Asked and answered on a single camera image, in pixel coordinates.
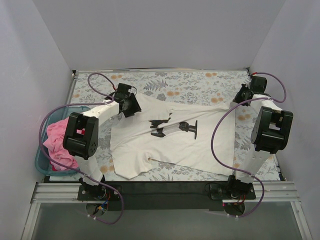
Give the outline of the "white t shirt robot print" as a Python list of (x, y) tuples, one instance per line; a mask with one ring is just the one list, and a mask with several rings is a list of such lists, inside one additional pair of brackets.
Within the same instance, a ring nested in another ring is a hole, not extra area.
[(142, 109), (115, 120), (110, 153), (115, 173), (132, 179), (153, 169), (150, 160), (228, 176), (234, 162), (235, 114), (229, 103), (189, 105), (137, 94)]

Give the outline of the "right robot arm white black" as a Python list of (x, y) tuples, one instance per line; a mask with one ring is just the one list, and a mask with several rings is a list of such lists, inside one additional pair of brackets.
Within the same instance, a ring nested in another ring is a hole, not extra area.
[(249, 152), (239, 170), (227, 181), (226, 192), (232, 199), (244, 199), (253, 192), (254, 176), (271, 155), (287, 146), (289, 140), (294, 115), (277, 107), (275, 100), (265, 93), (266, 87), (267, 79), (254, 73), (233, 99), (236, 104), (251, 106), (258, 115), (251, 132)]

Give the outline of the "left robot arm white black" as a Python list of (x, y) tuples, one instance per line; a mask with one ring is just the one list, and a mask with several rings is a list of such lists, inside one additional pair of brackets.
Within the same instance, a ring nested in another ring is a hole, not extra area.
[(82, 113), (73, 112), (68, 118), (62, 145), (78, 164), (84, 191), (95, 200), (103, 199), (107, 193), (107, 188), (101, 184), (104, 175), (96, 159), (99, 127), (118, 114), (127, 118), (141, 112), (136, 93), (134, 86), (120, 83), (101, 104)]

